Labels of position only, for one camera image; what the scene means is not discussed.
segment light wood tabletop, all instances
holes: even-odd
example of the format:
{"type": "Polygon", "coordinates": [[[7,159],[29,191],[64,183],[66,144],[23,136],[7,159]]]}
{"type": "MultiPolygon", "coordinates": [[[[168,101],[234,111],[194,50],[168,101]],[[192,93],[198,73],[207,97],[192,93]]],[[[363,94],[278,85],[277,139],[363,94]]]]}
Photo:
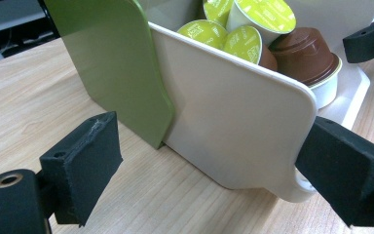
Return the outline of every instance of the light wood tabletop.
{"type": "MultiPolygon", "coordinates": [[[[371,86],[353,132],[374,142],[371,86]]],[[[84,120],[105,112],[87,92],[60,39],[0,60],[0,174],[40,171],[39,157],[84,120]]],[[[54,233],[374,233],[347,227],[320,196],[292,204],[259,189],[229,190],[170,148],[154,149],[119,123],[123,164],[85,227],[54,233]]]]}

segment metal bolt hole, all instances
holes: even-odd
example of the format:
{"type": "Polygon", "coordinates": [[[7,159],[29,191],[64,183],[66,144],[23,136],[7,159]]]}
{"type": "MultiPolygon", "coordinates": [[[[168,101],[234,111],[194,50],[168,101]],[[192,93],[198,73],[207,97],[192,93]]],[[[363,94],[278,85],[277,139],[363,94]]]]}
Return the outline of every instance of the metal bolt hole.
{"type": "Polygon", "coordinates": [[[10,174],[0,178],[0,188],[10,187],[19,183],[23,178],[22,174],[10,174]]]}

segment green plastic panel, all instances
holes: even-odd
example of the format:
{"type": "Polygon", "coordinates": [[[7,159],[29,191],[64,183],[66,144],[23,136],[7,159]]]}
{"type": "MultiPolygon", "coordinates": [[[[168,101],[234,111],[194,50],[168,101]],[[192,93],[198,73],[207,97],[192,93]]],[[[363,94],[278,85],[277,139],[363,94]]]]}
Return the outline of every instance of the green plastic panel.
{"type": "Polygon", "coordinates": [[[174,115],[150,27],[131,0],[45,0],[93,100],[152,146],[162,144],[174,115]]]}

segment white capsule holder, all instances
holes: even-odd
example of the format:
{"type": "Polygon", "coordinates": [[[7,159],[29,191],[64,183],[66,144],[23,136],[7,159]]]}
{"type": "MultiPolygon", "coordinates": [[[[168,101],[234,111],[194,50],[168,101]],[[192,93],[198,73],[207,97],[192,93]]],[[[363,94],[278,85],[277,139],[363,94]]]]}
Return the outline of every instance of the white capsule holder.
{"type": "Polygon", "coordinates": [[[139,1],[175,107],[164,142],[222,186],[265,187],[302,202],[315,189],[295,172],[294,162],[315,117],[350,129],[369,87],[362,70],[346,62],[342,39],[370,24],[374,1],[286,2],[297,26],[319,29],[343,61],[337,96],[318,112],[303,84],[177,34],[200,14],[200,2],[139,1]]]}

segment black bracket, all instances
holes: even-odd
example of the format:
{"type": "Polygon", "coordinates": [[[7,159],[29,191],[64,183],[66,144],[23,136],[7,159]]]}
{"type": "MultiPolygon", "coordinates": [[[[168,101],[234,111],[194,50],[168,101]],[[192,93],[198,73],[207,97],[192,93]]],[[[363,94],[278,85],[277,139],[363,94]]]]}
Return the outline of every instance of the black bracket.
{"type": "Polygon", "coordinates": [[[350,226],[374,226],[374,144],[317,117],[296,167],[350,226]]]}
{"type": "Polygon", "coordinates": [[[48,218],[85,225],[123,159],[115,112],[86,120],[40,157],[42,171],[0,175],[0,233],[51,233],[48,218]]]}
{"type": "Polygon", "coordinates": [[[348,62],[358,63],[374,59],[374,23],[343,39],[348,62]]]}

